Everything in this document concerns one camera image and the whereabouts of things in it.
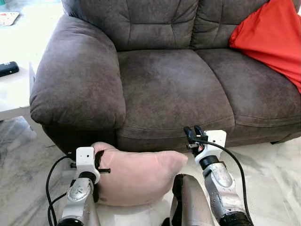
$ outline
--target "black wire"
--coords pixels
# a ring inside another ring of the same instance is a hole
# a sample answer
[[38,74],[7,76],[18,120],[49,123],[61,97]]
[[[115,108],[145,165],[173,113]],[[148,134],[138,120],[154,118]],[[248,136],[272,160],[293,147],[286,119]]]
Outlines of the black wire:
[[222,149],[223,151],[225,151],[228,155],[230,155],[234,159],[234,161],[236,162],[236,164],[238,165],[238,168],[240,170],[241,180],[243,182],[243,197],[244,197],[245,210],[246,210],[246,213],[247,213],[247,215],[249,217],[249,220],[250,220],[251,224],[254,225],[253,222],[252,222],[252,219],[251,219],[251,215],[250,215],[249,208],[248,208],[248,203],[247,203],[247,200],[246,200],[246,180],[245,180],[245,174],[244,174],[244,170],[243,170],[242,166],[240,165],[240,162],[238,161],[238,159],[228,149],[224,148],[223,146],[217,145],[216,143],[212,143],[212,142],[204,141],[204,140],[198,140],[198,142],[201,143],[201,144],[207,144],[207,145],[216,146],[216,147]]
[[[65,195],[67,195],[67,193],[65,192],[64,194],[60,195],[59,197],[57,197],[56,199],[54,199],[51,204],[53,206],[53,204],[58,201],[59,199],[63,198]],[[48,215],[48,219],[50,219],[51,221],[51,215],[50,215],[50,206],[48,206],[48,210],[47,210],[47,215]]]
[[[66,156],[60,158],[59,160],[57,160],[57,161],[53,164],[53,166],[51,167],[51,170],[49,171],[47,180],[46,180],[46,196],[47,196],[47,199],[48,199],[49,207],[50,207],[50,210],[51,210],[51,213],[52,213],[52,218],[53,218],[53,222],[54,222],[54,225],[55,225],[55,226],[56,226],[56,224],[57,224],[57,221],[56,221],[56,216],[55,216],[55,210],[53,209],[53,205],[52,205],[51,198],[50,198],[50,194],[49,194],[49,181],[50,181],[50,177],[51,177],[52,171],[54,170],[55,166],[56,166],[61,160],[65,159],[65,158],[69,158],[69,156],[66,155]],[[49,225],[50,225],[50,226],[53,226],[52,221],[51,221],[50,214],[48,215],[48,222],[49,222]]]

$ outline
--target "white table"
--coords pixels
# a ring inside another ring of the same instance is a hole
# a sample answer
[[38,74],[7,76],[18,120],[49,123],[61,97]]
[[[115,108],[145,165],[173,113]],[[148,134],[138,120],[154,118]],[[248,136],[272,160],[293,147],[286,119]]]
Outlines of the white table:
[[33,67],[29,62],[17,64],[18,73],[0,77],[0,121],[23,116],[46,146],[54,145],[42,126],[30,117],[29,97],[34,82]]

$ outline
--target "pink cushion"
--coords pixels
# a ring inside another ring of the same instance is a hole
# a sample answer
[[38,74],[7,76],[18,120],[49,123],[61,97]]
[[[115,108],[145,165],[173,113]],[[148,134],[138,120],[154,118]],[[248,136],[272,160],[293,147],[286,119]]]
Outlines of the pink cushion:
[[99,203],[113,206],[143,205],[162,198],[188,159],[175,151],[129,153],[103,142],[93,147],[95,153],[104,150],[99,168],[111,168],[111,174],[101,174]]

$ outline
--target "sofa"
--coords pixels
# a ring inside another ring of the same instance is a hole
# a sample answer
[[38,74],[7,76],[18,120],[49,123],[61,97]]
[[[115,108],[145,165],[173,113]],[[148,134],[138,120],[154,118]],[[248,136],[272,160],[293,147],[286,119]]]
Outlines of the sofa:
[[65,153],[97,141],[182,151],[195,124],[226,131],[228,147],[299,137],[297,88],[228,45],[265,2],[63,0],[31,117]]

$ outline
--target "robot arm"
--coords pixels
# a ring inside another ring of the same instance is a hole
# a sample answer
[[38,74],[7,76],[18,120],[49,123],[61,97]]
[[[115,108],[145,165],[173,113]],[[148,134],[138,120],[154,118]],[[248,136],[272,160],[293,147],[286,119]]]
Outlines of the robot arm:
[[93,147],[76,150],[76,180],[67,192],[67,204],[57,226],[100,226],[95,209],[98,201],[97,183],[100,173],[110,169],[98,169],[102,153],[94,153]]
[[222,150],[216,146],[202,144],[209,141],[224,147],[226,132],[210,130],[203,132],[195,126],[196,136],[189,127],[185,127],[189,144],[196,164],[202,167],[205,187],[210,196],[210,207],[221,226],[252,226],[243,204],[236,192],[235,180],[228,172],[225,164],[219,161]]

